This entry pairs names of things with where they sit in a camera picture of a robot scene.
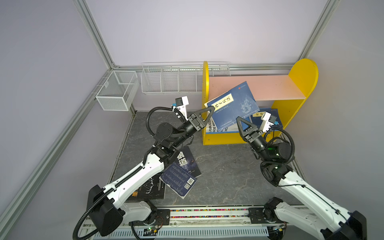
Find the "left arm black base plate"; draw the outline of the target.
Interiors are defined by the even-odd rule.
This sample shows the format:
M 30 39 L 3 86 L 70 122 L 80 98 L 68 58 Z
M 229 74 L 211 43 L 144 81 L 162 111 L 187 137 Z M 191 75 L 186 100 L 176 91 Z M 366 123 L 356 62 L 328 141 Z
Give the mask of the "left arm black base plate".
M 134 221 L 134 226 L 168 226 L 171 220 L 170 209 L 152 211 L 144 221 Z

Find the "white Spanish text book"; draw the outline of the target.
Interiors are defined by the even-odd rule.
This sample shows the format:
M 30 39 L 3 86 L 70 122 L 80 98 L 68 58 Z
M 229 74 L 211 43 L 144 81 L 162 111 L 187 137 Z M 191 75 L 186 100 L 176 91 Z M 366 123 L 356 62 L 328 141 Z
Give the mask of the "white Spanish text book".
M 206 133 L 207 134 L 221 134 L 221 133 L 227 133 L 230 131 L 230 128 L 224 128 L 222 130 L 218 130 L 214 120 L 211 118 L 208 121 L 208 125 L 206 126 Z

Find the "navy book with QR code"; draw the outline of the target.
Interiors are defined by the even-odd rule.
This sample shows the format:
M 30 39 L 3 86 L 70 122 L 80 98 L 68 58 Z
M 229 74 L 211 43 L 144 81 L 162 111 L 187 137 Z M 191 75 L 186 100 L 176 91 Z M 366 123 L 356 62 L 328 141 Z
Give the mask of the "navy book with QR code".
M 160 180 L 182 199 L 187 196 L 198 181 L 196 177 L 175 163 L 163 171 Z

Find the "blue Lunyu book yellow label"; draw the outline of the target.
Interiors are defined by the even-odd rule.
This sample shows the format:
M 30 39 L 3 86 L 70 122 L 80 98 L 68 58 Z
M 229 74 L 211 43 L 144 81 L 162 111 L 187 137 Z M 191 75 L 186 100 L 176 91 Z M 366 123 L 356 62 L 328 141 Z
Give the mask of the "blue Lunyu book yellow label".
M 269 130 L 271 126 L 277 126 L 280 129 L 284 127 L 278 110 L 271 108 L 260 109 L 259 112 L 251 116 L 251 122 L 263 132 Z

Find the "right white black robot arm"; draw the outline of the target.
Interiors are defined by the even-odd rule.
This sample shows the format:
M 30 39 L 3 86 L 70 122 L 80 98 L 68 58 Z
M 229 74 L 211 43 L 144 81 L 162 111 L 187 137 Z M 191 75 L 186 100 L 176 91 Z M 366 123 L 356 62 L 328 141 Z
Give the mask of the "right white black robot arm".
M 290 223 L 318 240 L 368 238 L 367 219 L 363 214 L 350 212 L 331 201 L 289 166 L 294 160 L 296 146 L 287 131 L 271 126 L 263 133 L 256 125 L 241 117 L 236 120 L 240 136 L 250 144 L 254 155 L 261 159 L 260 169 L 265 179 L 290 193 L 312 211 L 308 214 L 274 197 L 264 206 L 267 222 Z

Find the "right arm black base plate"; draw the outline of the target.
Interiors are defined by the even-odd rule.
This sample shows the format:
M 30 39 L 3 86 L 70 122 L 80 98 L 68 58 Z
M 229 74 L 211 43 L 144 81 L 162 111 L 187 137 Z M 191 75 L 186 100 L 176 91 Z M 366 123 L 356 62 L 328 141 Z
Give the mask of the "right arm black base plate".
M 283 222 L 270 210 L 264 207 L 248 208 L 248 217 L 252 224 L 282 224 Z

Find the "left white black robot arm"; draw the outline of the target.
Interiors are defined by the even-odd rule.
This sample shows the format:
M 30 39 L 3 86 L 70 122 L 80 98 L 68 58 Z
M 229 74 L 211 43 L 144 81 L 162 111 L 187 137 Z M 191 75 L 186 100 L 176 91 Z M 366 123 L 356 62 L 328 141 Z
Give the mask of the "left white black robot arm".
M 170 111 L 181 119 L 182 125 L 175 128 L 169 123 L 161 123 L 155 132 L 150 127 L 150 117 L 155 111 Z M 146 151 L 143 160 L 119 179 L 104 187 L 95 185 L 90 189 L 87 210 L 77 222 L 72 238 L 87 240 L 95 234 L 107 236 L 123 222 L 130 224 L 155 221 L 157 208 L 145 201 L 132 203 L 123 208 L 126 200 L 150 178 L 171 165 L 178 155 L 181 145 L 196 132 L 203 130 L 213 116 L 215 107 L 210 106 L 185 117 L 176 107 L 155 107 L 146 118 L 146 128 L 155 143 Z

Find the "black book white characters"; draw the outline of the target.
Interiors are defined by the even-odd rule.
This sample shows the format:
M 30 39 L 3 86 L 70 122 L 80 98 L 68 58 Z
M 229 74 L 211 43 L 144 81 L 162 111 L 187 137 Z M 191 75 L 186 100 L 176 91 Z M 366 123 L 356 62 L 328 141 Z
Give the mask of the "black book white characters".
M 180 149 L 176 163 L 196 178 L 201 175 L 201 171 L 189 147 Z

